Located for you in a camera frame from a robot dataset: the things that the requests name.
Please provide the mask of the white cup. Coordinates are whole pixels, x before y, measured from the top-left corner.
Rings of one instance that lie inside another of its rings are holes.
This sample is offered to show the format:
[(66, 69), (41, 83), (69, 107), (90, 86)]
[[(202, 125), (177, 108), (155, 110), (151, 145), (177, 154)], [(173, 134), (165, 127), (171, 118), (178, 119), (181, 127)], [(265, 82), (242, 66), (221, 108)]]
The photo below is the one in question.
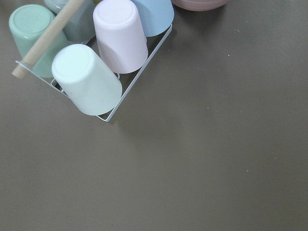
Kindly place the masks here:
[(51, 70), (73, 104), (86, 115), (105, 114), (120, 101), (120, 80), (89, 46), (63, 48), (56, 54)]

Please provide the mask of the pink cup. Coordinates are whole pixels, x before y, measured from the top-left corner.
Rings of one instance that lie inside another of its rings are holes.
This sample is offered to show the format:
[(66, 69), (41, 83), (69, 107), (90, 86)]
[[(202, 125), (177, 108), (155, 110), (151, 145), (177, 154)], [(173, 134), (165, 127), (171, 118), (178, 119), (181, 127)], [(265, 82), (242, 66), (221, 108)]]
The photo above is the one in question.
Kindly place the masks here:
[(140, 69), (148, 58), (136, 5), (130, 0), (102, 0), (93, 12), (101, 59), (115, 73), (128, 74)]

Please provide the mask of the blue cup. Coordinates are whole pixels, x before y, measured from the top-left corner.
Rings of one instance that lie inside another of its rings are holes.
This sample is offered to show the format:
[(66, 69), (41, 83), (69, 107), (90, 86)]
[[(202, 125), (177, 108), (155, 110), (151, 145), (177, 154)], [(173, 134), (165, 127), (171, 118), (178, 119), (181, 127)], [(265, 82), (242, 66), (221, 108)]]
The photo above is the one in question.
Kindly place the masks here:
[(174, 9), (170, 0), (133, 0), (146, 37), (163, 33), (172, 24)]

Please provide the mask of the grey cup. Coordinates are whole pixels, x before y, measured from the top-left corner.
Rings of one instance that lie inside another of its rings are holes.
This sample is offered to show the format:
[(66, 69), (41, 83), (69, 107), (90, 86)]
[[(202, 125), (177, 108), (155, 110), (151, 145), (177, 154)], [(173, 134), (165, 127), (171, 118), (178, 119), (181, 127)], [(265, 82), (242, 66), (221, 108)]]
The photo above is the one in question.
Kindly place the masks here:
[[(59, 14), (67, 3), (68, 0), (44, 0), (46, 7), (55, 16)], [(95, 36), (93, 22), (95, 6), (94, 1), (86, 0), (63, 28), (63, 32), (70, 42), (87, 44)]]

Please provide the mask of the pink bowl with ice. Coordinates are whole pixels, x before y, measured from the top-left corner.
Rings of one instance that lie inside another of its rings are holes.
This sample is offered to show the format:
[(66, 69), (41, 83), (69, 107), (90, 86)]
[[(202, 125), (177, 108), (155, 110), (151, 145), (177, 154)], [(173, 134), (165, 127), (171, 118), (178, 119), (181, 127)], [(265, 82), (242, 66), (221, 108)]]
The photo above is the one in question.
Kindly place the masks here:
[(202, 12), (219, 8), (229, 0), (172, 0), (174, 5), (189, 11)]

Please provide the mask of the white cup rack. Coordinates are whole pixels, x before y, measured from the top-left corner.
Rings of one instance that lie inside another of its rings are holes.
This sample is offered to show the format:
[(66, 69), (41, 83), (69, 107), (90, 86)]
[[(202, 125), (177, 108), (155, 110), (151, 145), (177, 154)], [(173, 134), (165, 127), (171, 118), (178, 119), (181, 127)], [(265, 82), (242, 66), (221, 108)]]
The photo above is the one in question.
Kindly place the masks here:
[[(38, 41), (31, 46), (29, 52), (26, 56), (21, 60), (16, 60), (17, 63), (16, 68), (12, 71), (12, 75), (17, 77), (18, 79), (22, 79), (27, 73), (31, 73), (36, 76), (41, 81), (48, 84), (50, 87), (55, 89), (57, 92), (61, 93), (64, 96), (67, 96), (66, 92), (57, 88), (56, 85), (58, 82), (56, 80), (52, 80), (51, 82), (45, 81), (42, 77), (35, 74), (32, 70), (34, 64), (37, 63), (38, 59), (43, 55), (43, 52), (47, 50), (47, 48), (51, 45), (51, 43), (55, 40), (56, 36), (60, 33), (60, 31), (64, 28), (64, 26), (68, 23), (69, 19), (73, 17), (73, 15), (78, 11), (81, 5), (84, 3), (83, 0), (70, 0), (67, 5), (64, 6), (63, 11), (59, 13), (58, 16), (55, 17), (55, 20), (46, 28), (46, 31), (38, 38)], [(105, 114), (97, 115), (96, 117), (104, 122), (109, 122), (114, 116), (115, 112), (124, 101), (125, 97), (128, 95), (130, 90), (133, 88), (134, 84), (137, 82), (138, 78), (142, 75), (147, 65), (150, 63), (152, 58), (155, 56), (157, 51), (160, 49), (161, 45), (165, 42), (166, 38), (169, 36), (170, 32), (173, 29), (173, 25), (169, 25), (169, 27), (160, 35), (154, 37), (157, 41), (152, 45), (152, 52), (149, 54), (144, 65), (137, 71), (130, 74), (131, 81), (127, 85), (124, 93), (122, 94), (119, 102), (115, 105), (115, 107), (108, 111)]]

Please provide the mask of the mint cup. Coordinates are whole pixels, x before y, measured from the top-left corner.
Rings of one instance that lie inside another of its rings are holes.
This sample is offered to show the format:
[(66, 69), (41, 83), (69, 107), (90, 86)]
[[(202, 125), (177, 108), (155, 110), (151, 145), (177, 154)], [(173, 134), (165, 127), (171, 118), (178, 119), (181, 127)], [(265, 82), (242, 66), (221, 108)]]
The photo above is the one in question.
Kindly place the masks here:
[[(37, 4), (24, 5), (13, 11), (9, 18), (9, 28), (22, 57), (27, 54), (54, 19), (52, 11)], [(68, 45), (69, 41), (64, 32), (60, 32), (32, 68), (34, 73), (40, 77), (52, 78), (53, 59), (61, 49)]]

